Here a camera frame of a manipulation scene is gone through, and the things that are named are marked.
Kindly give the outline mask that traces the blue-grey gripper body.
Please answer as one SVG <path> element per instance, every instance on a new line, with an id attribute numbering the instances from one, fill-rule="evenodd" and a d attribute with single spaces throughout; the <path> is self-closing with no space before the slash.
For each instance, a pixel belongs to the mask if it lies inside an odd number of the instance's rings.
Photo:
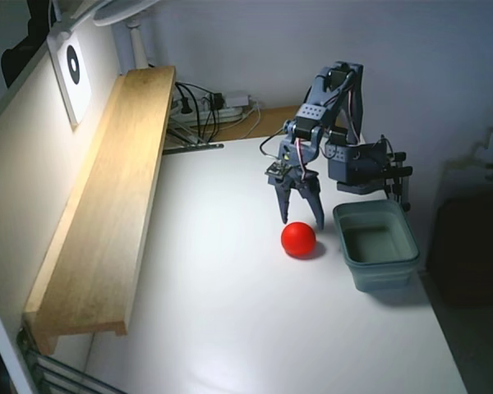
<path id="1" fill-rule="evenodd" d="M 319 145 L 312 141 L 285 138 L 279 144 L 278 160 L 290 166 L 300 181 L 306 179 L 306 165 L 316 160 L 318 155 Z"/>

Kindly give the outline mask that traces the blue-grey gripper finger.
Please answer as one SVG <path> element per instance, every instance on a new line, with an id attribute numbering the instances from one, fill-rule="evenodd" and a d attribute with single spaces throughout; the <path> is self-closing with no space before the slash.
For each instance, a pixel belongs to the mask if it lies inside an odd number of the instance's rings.
<path id="1" fill-rule="evenodd" d="M 317 172 L 307 172 L 298 184 L 298 191 L 303 199 L 309 204 L 314 214 L 316 225 L 323 229 L 325 225 L 325 213 L 320 201 L 320 182 Z"/>
<path id="2" fill-rule="evenodd" d="M 274 186 L 278 199 L 280 216 L 284 224 L 288 222 L 288 207 L 289 199 L 292 189 L 295 186 L 295 181 L 292 177 L 286 176 L 285 178 L 277 178 L 272 176 L 270 178 L 270 184 Z"/>

